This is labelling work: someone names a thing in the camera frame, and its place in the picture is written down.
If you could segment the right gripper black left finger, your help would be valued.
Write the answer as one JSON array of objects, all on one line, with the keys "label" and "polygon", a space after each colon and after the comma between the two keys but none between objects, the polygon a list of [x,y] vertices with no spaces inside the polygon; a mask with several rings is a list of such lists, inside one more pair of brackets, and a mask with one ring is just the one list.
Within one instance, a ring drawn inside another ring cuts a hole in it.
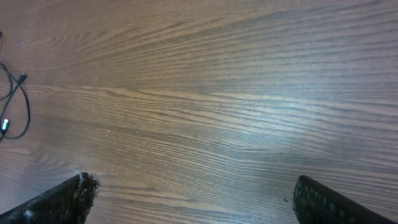
[{"label": "right gripper black left finger", "polygon": [[84,224],[100,182],[86,172],[1,214],[1,224]]}]

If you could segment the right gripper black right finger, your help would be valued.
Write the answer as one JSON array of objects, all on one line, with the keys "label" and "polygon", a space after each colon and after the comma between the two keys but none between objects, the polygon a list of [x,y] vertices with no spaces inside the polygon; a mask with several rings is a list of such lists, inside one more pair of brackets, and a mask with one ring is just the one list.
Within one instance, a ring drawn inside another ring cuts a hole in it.
[{"label": "right gripper black right finger", "polygon": [[300,224],[395,224],[306,175],[296,181],[292,209]]}]

